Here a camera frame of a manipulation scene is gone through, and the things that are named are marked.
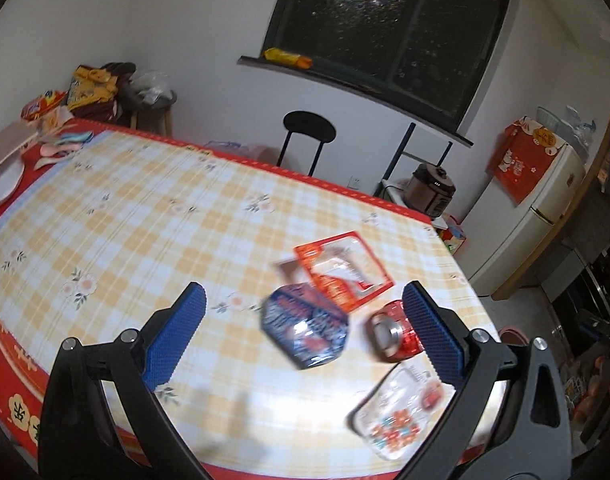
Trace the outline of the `dark window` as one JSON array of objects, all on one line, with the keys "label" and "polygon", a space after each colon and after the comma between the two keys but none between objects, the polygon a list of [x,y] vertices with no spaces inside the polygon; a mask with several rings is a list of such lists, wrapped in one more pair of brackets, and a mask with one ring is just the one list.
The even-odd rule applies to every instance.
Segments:
[{"label": "dark window", "polygon": [[511,0],[277,0],[269,50],[290,69],[352,90],[462,141],[461,124]]}]

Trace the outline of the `blue snack bag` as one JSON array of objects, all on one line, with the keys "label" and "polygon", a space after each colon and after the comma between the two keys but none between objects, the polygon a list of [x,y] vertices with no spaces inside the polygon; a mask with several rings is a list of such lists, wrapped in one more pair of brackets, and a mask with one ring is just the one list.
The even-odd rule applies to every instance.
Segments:
[{"label": "blue snack bag", "polygon": [[301,370],[336,360],[349,333],[348,314],[307,283],[276,289],[262,304],[260,325]]}]

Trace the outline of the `black metal shelf rack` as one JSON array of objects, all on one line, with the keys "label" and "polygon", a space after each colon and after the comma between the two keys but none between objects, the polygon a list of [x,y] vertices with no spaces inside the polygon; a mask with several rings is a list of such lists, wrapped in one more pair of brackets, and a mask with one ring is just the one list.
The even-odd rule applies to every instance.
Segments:
[{"label": "black metal shelf rack", "polygon": [[382,197],[389,183],[405,186],[412,171],[421,164],[442,165],[453,147],[454,141],[449,136],[442,136],[424,125],[410,122],[394,149],[384,174],[378,180],[373,196]]}]

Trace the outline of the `brown rice cooker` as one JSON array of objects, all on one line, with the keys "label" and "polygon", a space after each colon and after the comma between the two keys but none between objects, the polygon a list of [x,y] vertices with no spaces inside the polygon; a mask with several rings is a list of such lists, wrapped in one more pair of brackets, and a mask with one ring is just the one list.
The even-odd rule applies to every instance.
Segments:
[{"label": "brown rice cooker", "polygon": [[456,186],[444,168],[421,162],[413,171],[404,193],[405,204],[436,219],[445,211],[456,192]]}]

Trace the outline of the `colourful shopping bag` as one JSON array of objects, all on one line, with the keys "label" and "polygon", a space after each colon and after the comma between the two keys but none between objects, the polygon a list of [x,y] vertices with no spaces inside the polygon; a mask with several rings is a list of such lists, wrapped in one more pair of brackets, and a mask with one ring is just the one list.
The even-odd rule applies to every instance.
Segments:
[{"label": "colourful shopping bag", "polygon": [[432,226],[452,254],[455,254],[466,240],[462,226],[450,214],[442,214],[432,222]]}]

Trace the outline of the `red crushed can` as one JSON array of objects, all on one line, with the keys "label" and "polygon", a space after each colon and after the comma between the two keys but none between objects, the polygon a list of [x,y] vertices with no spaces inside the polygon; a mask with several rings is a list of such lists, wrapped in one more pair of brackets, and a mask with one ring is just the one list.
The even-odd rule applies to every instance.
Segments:
[{"label": "red crushed can", "polygon": [[424,351],[401,300],[394,300],[374,312],[367,322],[374,351],[387,362],[400,362]]}]

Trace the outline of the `white refrigerator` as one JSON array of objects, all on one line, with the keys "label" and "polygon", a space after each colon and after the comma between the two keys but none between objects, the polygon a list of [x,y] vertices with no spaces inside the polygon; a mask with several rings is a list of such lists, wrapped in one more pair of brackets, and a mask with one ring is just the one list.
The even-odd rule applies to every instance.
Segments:
[{"label": "white refrigerator", "polygon": [[461,223],[465,242],[454,254],[478,296],[495,292],[532,254],[572,201],[585,165],[565,144],[533,191],[514,203],[492,179]]}]

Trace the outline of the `snack bags pile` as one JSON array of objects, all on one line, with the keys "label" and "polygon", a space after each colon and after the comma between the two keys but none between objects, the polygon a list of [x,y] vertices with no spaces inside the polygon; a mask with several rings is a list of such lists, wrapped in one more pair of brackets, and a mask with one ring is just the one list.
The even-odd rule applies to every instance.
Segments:
[{"label": "snack bags pile", "polygon": [[77,118],[116,122],[120,116],[120,87],[136,70],[137,65],[131,62],[107,63],[100,68],[79,65],[66,91],[43,92],[23,107],[20,118],[31,122],[64,106]]}]

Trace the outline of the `checkered tablecloth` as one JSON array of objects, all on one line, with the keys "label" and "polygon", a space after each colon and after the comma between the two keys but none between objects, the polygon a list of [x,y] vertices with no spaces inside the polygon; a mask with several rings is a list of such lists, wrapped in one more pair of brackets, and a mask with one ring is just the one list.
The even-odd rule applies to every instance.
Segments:
[{"label": "checkered tablecloth", "polygon": [[[96,127],[46,169],[26,155],[0,207],[0,422],[29,454],[46,377],[67,337],[110,341],[201,284],[206,315],[157,397],[215,477],[389,474],[348,415],[390,371],[364,336],[372,312],[419,281],[472,327],[491,319],[424,220],[260,162]],[[297,246],[358,234],[393,285],[350,315],[342,355],[300,370],[260,327],[259,308],[295,280]]]}]

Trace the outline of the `brown trash bin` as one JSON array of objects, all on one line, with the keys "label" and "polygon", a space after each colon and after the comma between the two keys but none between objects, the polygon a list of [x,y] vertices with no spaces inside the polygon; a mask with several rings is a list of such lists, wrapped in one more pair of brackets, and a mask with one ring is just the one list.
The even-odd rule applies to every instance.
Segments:
[{"label": "brown trash bin", "polygon": [[529,344],[529,338],[516,327],[503,327],[499,330],[499,336],[504,344],[512,344],[512,346],[526,346],[526,344]]}]

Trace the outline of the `red cloth on fridge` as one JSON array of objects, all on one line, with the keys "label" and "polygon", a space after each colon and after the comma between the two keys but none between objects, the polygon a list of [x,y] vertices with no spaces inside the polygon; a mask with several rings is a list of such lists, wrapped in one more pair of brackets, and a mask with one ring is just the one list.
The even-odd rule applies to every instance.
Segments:
[{"label": "red cloth on fridge", "polygon": [[533,192],[564,145],[553,131],[524,116],[504,129],[487,171],[519,205]]}]

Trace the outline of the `black oven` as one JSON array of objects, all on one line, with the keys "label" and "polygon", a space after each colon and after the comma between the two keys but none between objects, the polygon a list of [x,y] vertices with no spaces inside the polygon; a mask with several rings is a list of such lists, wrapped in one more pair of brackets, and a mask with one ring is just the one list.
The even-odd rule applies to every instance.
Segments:
[{"label": "black oven", "polygon": [[583,314],[610,322],[610,244],[566,285],[552,301],[562,333],[573,353],[582,353],[594,338]]}]

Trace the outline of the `black round stool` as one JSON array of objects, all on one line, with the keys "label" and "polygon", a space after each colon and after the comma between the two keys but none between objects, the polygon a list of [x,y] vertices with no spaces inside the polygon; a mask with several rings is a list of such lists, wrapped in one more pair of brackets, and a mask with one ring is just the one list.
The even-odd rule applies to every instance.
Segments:
[{"label": "black round stool", "polygon": [[277,166],[280,167],[284,161],[292,135],[294,133],[300,134],[318,142],[316,154],[314,154],[314,159],[308,171],[308,176],[312,177],[314,170],[318,166],[323,148],[326,144],[331,144],[336,139],[336,128],[326,118],[319,114],[308,112],[308,110],[293,110],[289,112],[283,117],[282,124],[286,130],[286,136],[277,160]]}]

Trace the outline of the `red food package sleeve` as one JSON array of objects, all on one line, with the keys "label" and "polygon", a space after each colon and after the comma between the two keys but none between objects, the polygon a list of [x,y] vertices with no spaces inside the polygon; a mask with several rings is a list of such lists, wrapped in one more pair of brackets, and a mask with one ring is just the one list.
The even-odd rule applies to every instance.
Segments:
[{"label": "red food package sleeve", "polygon": [[288,258],[274,265],[289,283],[311,284],[347,314],[395,284],[356,231],[296,246]]}]

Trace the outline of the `white plate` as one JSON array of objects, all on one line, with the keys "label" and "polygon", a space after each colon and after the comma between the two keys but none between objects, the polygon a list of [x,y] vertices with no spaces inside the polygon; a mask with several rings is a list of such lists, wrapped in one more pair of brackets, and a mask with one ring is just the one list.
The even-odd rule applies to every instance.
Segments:
[{"label": "white plate", "polygon": [[19,154],[8,158],[0,166],[0,206],[20,185],[24,171],[25,164]]}]

